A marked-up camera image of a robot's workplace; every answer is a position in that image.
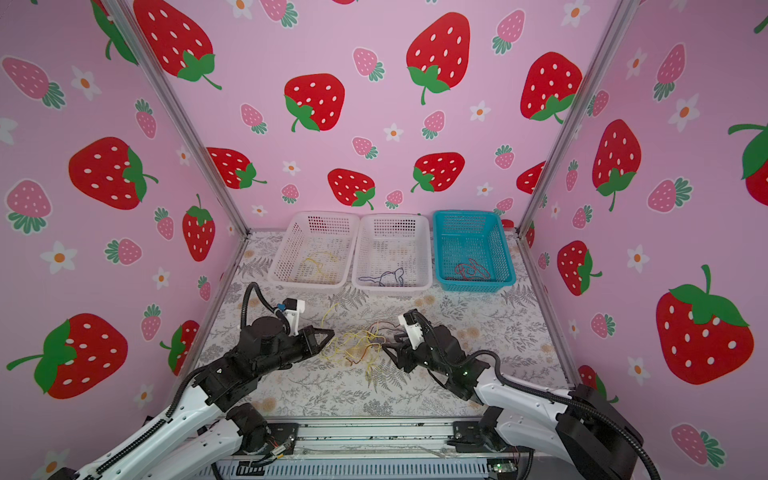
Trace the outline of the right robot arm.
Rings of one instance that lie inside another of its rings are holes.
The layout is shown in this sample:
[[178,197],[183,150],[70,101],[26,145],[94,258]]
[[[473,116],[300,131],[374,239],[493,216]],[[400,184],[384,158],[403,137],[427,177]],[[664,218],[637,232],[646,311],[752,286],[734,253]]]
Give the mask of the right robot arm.
[[421,337],[398,334],[382,349],[404,372],[423,367],[456,397],[486,406],[494,436],[507,446],[564,460],[585,479],[630,479],[637,465],[660,476],[640,432],[587,385],[551,389],[508,377],[498,354],[466,354],[444,326]]

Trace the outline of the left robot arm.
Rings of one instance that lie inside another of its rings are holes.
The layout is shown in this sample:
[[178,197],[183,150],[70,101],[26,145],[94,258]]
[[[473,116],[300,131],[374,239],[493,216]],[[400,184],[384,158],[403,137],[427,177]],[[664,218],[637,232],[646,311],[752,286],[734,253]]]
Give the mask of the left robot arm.
[[257,409],[243,400],[266,375],[319,355],[331,329],[299,327],[302,301],[272,305],[251,282],[243,299],[257,296],[267,315],[240,313],[239,340],[220,358],[190,371],[164,412],[94,462],[62,467],[55,479],[186,478],[234,453],[255,453],[264,467],[286,454],[295,436],[279,439]]

